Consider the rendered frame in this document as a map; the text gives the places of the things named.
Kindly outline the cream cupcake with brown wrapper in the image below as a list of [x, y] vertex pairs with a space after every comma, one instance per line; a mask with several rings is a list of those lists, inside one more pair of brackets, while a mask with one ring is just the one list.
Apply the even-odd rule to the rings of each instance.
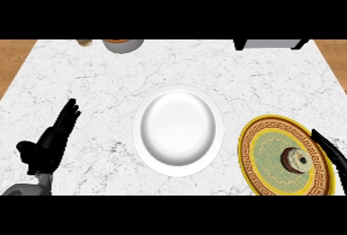
[[305, 150], [294, 147], [286, 148], [281, 154], [281, 163], [286, 169], [292, 173], [297, 174], [306, 173], [314, 165], [309, 153]]

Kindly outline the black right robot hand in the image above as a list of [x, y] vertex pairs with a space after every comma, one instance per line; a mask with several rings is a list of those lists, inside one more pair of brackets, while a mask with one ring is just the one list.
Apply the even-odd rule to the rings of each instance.
[[347, 158], [345, 157], [336, 145], [317, 129], [312, 130], [311, 138], [321, 145], [333, 164], [337, 166], [342, 187], [345, 190], [345, 194], [347, 195]]

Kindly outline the white plate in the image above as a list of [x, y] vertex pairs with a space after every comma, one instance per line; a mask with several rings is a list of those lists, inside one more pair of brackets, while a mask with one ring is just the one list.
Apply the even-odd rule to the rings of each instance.
[[224, 117], [201, 89], [175, 84], [144, 98], [134, 142], [144, 162], [163, 175], [185, 177], [209, 167], [224, 145]]

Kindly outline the yellow patterned plate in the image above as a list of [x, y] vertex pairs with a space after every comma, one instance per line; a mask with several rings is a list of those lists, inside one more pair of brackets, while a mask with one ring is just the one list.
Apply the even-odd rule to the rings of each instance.
[[[294, 173], [281, 158], [289, 151], [306, 152], [312, 161], [309, 170]], [[306, 127], [287, 117], [256, 117], [240, 134], [240, 167], [258, 195], [331, 196], [336, 194], [333, 163]]]

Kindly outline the grey appliance with black frame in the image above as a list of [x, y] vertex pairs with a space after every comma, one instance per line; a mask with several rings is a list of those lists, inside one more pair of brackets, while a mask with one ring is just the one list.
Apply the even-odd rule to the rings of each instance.
[[290, 48], [299, 50], [308, 44], [308, 39], [235, 39], [235, 49]]

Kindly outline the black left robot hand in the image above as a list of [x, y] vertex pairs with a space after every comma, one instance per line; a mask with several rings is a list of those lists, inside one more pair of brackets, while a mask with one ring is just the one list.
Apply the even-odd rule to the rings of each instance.
[[72, 98], [60, 112], [55, 125], [43, 132], [39, 142], [24, 140], [17, 144], [23, 163], [29, 165], [29, 175], [54, 173], [58, 169], [80, 114], [76, 99]]

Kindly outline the grey pot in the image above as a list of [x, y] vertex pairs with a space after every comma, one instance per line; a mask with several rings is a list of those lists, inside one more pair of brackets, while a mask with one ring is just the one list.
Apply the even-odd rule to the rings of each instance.
[[142, 39], [119, 39], [119, 40], [105, 39], [104, 43], [111, 52], [119, 53], [119, 54], [126, 54], [135, 51], [141, 47], [144, 40]]

